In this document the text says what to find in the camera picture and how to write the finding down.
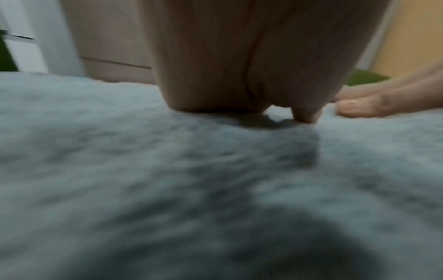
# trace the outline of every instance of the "white frame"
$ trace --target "white frame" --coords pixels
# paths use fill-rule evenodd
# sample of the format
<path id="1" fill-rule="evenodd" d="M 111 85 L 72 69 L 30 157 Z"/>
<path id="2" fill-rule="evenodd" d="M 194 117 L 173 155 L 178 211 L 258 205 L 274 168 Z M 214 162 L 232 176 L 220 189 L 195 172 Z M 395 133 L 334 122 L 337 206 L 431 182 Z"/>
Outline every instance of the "white frame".
<path id="1" fill-rule="evenodd" d="M 58 0 L 2 0 L 21 1 L 34 39 L 44 57 L 48 71 L 52 74 L 86 76 L 82 61 L 77 53 L 65 15 Z M 384 41 L 392 17 L 400 0 L 393 0 L 357 68 L 371 69 Z"/>

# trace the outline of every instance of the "fuzzy textile surface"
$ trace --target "fuzzy textile surface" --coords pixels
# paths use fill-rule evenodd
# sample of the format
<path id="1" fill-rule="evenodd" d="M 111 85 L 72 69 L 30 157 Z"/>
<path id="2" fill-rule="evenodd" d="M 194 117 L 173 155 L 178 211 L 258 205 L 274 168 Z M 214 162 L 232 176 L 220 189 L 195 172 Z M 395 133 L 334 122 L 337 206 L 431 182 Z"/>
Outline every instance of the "fuzzy textile surface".
<path id="1" fill-rule="evenodd" d="M 443 112 L 316 126 L 0 74 L 1 280 L 441 280 Z"/>

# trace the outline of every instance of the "green fabric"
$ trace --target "green fabric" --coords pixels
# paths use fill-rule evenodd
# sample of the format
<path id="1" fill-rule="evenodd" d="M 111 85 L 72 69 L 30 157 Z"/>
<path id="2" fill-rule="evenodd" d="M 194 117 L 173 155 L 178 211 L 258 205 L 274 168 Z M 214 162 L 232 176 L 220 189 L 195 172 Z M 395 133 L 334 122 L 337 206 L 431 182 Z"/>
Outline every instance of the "green fabric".
<path id="1" fill-rule="evenodd" d="M 14 60 L 9 54 L 8 48 L 3 41 L 0 34 L 0 71 L 2 72 L 17 72 L 17 67 L 15 66 Z"/>
<path id="2" fill-rule="evenodd" d="M 368 71 L 356 69 L 348 79 L 346 83 L 349 86 L 368 84 L 368 83 L 378 83 L 389 79 L 387 76 L 371 73 Z"/>

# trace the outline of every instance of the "beige panel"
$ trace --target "beige panel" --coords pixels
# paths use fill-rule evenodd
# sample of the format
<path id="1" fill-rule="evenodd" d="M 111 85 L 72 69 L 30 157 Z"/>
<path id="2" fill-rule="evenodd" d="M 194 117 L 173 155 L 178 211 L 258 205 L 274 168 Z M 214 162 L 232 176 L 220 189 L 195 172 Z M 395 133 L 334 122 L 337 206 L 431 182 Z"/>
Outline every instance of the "beige panel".
<path id="1" fill-rule="evenodd" d="M 156 84 L 152 69 L 110 62 L 83 60 L 88 77 L 107 82 Z"/>
<path id="2" fill-rule="evenodd" d="M 443 58 L 443 0 L 402 0 L 373 71 L 396 77 Z"/>
<path id="3" fill-rule="evenodd" d="M 60 0 L 82 58 L 150 66 L 135 0 Z"/>

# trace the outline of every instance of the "orange wall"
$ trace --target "orange wall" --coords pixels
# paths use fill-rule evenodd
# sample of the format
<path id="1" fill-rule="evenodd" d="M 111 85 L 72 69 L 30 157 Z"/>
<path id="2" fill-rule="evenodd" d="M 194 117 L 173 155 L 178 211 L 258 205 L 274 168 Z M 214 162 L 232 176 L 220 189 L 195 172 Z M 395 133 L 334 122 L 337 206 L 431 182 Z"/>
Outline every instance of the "orange wall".
<path id="1" fill-rule="evenodd" d="M 443 58 L 443 0 L 401 0 L 372 70 L 396 77 Z"/>

